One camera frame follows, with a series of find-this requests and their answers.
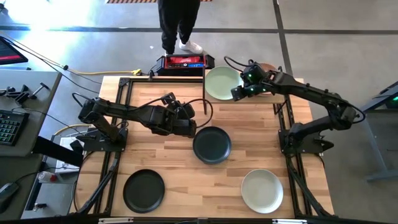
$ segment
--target person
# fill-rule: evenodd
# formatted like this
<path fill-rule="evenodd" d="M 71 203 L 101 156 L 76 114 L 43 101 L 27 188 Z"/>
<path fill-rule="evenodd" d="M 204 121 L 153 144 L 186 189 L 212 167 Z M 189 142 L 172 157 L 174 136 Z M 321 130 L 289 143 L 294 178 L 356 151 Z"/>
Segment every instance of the person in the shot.
<path fill-rule="evenodd" d="M 162 47 L 166 54 L 173 54 L 177 40 L 177 28 L 180 34 L 179 47 L 194 54 L 203 53 L 203 48 L 190 41 L 195 25 L 200 0 L 158 0 L 160 28 L 162 29 Z"/>

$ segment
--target light green plate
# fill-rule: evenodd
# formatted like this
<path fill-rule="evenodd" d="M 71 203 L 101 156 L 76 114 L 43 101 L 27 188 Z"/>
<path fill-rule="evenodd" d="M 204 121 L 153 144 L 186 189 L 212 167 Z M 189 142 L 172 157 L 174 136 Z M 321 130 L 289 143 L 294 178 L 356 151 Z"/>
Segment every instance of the light green plate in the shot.
<path fill-rule="evenodd" d="M 239 72 L 227 66 L 211 69 L 205 78 L 207 93 L 219 100 L 232 99 L 231 89 L 242 84 Z"/>

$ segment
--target white plate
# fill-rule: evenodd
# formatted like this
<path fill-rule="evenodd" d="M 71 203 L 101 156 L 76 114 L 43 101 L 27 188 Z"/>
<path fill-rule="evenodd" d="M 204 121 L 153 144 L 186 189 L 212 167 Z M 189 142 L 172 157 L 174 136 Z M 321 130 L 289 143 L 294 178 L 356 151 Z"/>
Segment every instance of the white plate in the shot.
<path fill-rule="evenodd" d="M 280 180 L 264 169 L 250 171 L 242 181 L 242 197 L 258 213 L 271 213 L 280 206 L 284 190 Z"/>
<path fill-rule="evenodd" d="M 210 96 L 218 100 L 231 100 L 231 89 L 243 84 L 239 72 L 227 66 L 210 70 L 205 78 L 205 89 Z"/>

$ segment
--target keyboard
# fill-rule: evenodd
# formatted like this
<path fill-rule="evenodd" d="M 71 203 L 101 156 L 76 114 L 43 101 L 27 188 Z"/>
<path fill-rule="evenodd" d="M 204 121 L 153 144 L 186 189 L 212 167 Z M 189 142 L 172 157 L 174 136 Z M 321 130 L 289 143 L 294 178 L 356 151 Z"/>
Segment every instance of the keyboard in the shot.
<path fill-rule="evenodd" d="M 29 113 L 0 110 L 0 145 L 14 146 L 28 117 Z"/>

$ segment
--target red device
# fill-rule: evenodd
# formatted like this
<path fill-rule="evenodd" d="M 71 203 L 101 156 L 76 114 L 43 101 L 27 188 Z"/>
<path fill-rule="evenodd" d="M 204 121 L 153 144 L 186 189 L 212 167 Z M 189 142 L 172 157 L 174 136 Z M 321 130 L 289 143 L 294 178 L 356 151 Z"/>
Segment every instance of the red device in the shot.
<path fill-rule="evenodd" d="M 168 55 L 157 60 L 154 71 L 163 76 L 202 76 L 203 68 L 214 66 L 214 58 L 210 55 Z"/>

